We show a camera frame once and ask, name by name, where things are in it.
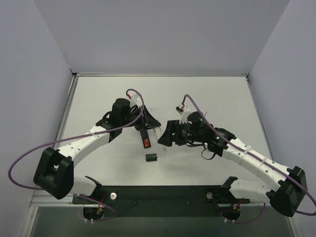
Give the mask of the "black remote control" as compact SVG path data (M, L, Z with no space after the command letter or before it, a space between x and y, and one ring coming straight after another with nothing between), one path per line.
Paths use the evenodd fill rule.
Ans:
M141 134L141 139L142 139L142 143L143 143L143 147L144 147L144 139L147 138L150 141L149 134L148 134L147 130L140 131L140 134Z

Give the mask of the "black battery cover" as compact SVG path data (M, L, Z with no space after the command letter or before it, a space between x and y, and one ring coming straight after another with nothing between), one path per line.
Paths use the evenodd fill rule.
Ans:
M146 154L146 155L145 155L145 160L146 160L146 162L157 161L157 160L158 160L158 156L157 156L156 153L153 153L153 154Z

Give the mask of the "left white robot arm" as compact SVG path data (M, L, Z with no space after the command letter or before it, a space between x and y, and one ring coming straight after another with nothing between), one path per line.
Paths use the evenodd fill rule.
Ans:
M57 149L43 151L33 182L56 199L68 194L83 195L90 203L101 198L101 184L89 176L75 175L75 167L99 147L112 142L125 127L134 127L141 133L144 148L150 148L149 129L159 128L146 106L138 105L135 99L117 99L112 109L86 133Z

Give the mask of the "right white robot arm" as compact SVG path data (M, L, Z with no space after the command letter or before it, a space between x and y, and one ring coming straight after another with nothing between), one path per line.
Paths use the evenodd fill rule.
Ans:
M158 143L167 147L203 145L260 179L256 182L229 178L225 186L236 199L269 203L278 213L292 217L305 196L307 182L303 169L289 168L266 158L229 131L213 127L199 112L190 113L186 120L169 120Z

